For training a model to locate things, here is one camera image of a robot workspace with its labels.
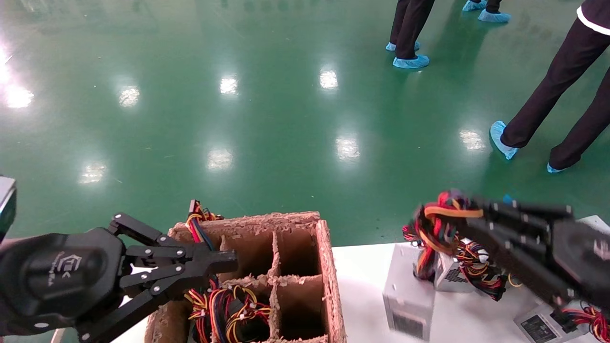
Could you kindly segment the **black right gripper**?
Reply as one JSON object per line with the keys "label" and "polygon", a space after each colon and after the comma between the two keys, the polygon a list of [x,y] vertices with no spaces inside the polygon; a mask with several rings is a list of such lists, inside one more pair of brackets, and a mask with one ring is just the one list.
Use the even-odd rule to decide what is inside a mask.
{"label": "black right gripper", "polygon": [[460,236],[484,247],[547,304],[579,299],[608,308],[609,235],[572,220],[570,206],[475,198],[482,216],[456,222]]}

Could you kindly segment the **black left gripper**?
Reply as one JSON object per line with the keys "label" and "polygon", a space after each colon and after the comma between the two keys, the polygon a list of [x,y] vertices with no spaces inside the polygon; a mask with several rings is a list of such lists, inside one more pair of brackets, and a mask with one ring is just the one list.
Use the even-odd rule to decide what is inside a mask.
{"label": "black left gripper", "polygon": [[[140,245],[126,248],[120,235]],[[128,275],[127,263],[157,269]],[[81,343],[111,343],[185,291],[207,286],[211,275],[237,268],[235,251],[177,241],[126,213],[113,216],[110,230],[5,239],[1,335],[72,327]],[[122,283],[141,289],[124,305],[123,275]]]}

